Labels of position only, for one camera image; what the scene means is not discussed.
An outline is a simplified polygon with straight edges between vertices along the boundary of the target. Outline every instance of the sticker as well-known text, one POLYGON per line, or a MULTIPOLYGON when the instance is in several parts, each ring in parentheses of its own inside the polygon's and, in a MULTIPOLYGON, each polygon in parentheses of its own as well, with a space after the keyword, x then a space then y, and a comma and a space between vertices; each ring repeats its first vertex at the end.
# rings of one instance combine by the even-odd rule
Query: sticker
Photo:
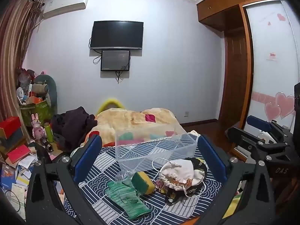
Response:
POLYGON ((276 54, 274 52, 269 53, 269 57, 267 58, 267 60, 277 61, 276 54))

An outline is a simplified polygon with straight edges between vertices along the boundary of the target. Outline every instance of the wooden floor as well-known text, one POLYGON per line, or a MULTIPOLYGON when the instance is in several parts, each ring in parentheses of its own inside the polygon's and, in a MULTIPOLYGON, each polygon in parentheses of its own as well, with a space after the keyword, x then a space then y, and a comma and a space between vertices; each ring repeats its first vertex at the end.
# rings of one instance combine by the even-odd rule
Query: wooden floor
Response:
POLYGON ((222 128, 218 122, 193 125, 183 128, 186 132, 195 130, 198 134, 206 135, 216 146, 221 147, 225 152, 230 151, 231 144, 224 134, 225 129, 222 128))

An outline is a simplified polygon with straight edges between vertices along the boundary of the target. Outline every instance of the red book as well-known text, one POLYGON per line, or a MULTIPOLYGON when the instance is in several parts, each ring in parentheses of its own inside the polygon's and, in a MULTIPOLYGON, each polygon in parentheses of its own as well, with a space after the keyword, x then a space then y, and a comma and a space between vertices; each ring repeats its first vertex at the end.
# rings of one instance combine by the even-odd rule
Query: red book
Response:
POLYGON ((7 153, 10 161, 15 163, 16 161, 20 160, 24 156, 27 156, 30 153, 29 148, 26 145, 21 145, 18 148, 14 149, 13 151, 7 153))
POLYGON ((8 139, 20 126, 21 122, 19 117, 10 117, 0 122, 0 137, 8 139))

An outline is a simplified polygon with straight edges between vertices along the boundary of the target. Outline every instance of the heart sticker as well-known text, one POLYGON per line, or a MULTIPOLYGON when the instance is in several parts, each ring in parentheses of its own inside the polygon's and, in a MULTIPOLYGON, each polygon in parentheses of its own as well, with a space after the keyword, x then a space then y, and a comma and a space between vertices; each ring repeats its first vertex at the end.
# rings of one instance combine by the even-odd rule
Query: heart sticker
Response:
POLYGON ((275 105, 279 105, 280 107, 280 116, 281 119, 286 117, 288 114, 294 111, 294 101, 295 98, 293 96, 286 97, 284 93, 278 92, 275 96, 275 105))
POLYGON ((276 119, 280 116, 280 107, 279 105, 273 105, 271 102, 265 104, 265 114, 269 121, 276 119))

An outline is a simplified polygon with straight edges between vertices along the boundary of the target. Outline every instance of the monitor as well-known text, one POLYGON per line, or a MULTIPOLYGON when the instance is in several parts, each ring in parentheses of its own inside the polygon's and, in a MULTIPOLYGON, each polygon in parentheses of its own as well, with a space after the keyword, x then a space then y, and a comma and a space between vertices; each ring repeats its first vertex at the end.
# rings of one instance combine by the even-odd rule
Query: monitor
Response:
POLYGON ((101 71, 129 71, 130 51, 103 50, 101 71))
POLYGON ((91 49, 142 49, 143 22, 95 21, 91 49))

